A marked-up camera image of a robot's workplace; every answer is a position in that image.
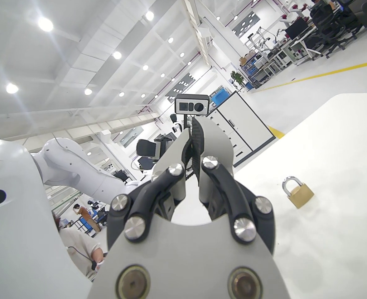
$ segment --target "padlock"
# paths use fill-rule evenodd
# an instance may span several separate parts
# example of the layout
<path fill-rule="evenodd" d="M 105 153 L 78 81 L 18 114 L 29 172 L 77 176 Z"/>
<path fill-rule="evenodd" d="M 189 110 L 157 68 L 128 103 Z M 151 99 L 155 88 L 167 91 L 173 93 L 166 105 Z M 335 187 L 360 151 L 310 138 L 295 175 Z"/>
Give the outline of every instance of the padlock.
<path fill-rule="evenodd" d="M 286 188 L 286 184 L 289 180 L 294 180 L 298 184 L 298 186 L 295 189 L 293 189 L 292 192 L 289 192 Z M 296 206 L 297 209 L 305 205 L 314 195 L 313 191 L 311 191 L 306 184 L 302 183 L 296 177 L 293 176 L 287 177 L 282 182 L 282 188 L 287 194 L 289 200 Z"/>

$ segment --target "workbench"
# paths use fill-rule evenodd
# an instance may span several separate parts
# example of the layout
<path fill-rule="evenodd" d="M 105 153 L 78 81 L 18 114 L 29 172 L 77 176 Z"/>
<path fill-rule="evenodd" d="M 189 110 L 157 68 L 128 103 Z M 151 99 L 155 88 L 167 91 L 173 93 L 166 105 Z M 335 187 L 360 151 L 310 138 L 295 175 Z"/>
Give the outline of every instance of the workbench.
<path fill-rule="evenodd" d="M 315 193 L 300 209 L 282 190 L 287 176 Z M 333 97 L 235 178 L 272 202 L 292 299 L 367 298 L 367 94 Z"/>

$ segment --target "cabinet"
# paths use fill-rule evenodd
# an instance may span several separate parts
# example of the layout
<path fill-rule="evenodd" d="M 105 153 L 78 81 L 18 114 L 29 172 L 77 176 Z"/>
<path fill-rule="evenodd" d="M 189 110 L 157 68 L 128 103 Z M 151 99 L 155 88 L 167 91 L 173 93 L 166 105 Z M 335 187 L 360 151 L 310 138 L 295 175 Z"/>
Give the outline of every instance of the cabinet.
<path fill-rule="evenodd" d="M 207 117 L 229 137 L 234 167 L 275 140 L 268 127 L 236 91 Z"/>

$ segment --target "column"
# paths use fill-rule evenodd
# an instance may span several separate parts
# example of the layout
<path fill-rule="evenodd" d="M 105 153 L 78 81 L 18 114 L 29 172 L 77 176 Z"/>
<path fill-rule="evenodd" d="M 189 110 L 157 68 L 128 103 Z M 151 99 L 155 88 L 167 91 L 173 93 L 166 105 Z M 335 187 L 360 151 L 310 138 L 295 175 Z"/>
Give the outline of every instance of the column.
<path fill-rule="evenodd" d="M 212 43 L 224 53 L 237 68 L 240 68 L 240 57 L 248 52 L 240 39 L 233 34 L 229 27 L 225 27 L 215 15 L 200 1 L 196 0 L 196 7 L 203 24 L 206 24 L 212 35 Z"/>
<path fill-rule="evenodd" d="M 99 145 L 102 151 L 107 155 L 108 158 L 116 167 L 120 167 L 124 170 L 129 178 L 132 180 L 142 180 L 145 177 L 139 170 L 132 168 L 132 160 L 129 156 L 119 147 L 118 144 L 114 143 L 111 139 L 111 132 L 104 130 L 93 136 L 95 143 Z"/>

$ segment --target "metal bolt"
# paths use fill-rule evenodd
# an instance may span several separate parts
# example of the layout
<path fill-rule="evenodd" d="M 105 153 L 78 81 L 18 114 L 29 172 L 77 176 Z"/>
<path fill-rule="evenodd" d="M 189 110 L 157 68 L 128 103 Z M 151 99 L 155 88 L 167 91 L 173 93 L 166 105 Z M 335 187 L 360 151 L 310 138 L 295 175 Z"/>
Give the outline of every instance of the metal bolt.
<path fill-rule="evenodd" d="M 256 225 L 247 218 L 238 218 L 234 221 L 233 229 L 239 239 L 245 242 L 251 242 L 256 238 Z"/>
<path fill-rule="evenodd" d="M 173 176 L 179 176 L 183 172 L 183 166 L 179 163 L 172 164 L 168 167 L 168 172 Z"/>
<path fill-rule="evenodd" d="M 208 155 L 205 158 L 203 158 L 202 163 L 206 168 L 209 168 L 209 169 L 216 168 L 219 164 L 218 160 L 214 156 L 211 156 L 211 155 Z"/>
<path fill-rule="evenodd" d="M 263 196 L 256 197 L 255 204 L 257 209 L 265 215 L 267 215 L 272 211 L 272 203 L 266 197 Z"/>
<path fill-rule="evenodd" d="M 122 272 L 116 287 L 119 298 L 146 298 L 150 290 L 149 273 L 141 266 L 130 266 Z"/>
<path fill-rule="evenodd" d="M 115 211 L 121 211 L 125 209 L 128 203 L 128 196 L 125 194 L 117 195 L 113 200 L 111 201 L 111 207 Z"/>
<path fill-rule="evenodd" d="M 124 227 L 125 237 L 129 240 L 136 240 L 145 232 L 146 223 L 139 216 L 131 217 L 127 220 Z"/>
<path fill-rule="evenodd" d="M 254 271 L 240 267 L 229 276 L 228 292 L 232 299 L 259 299 L 261 282 Z"/>

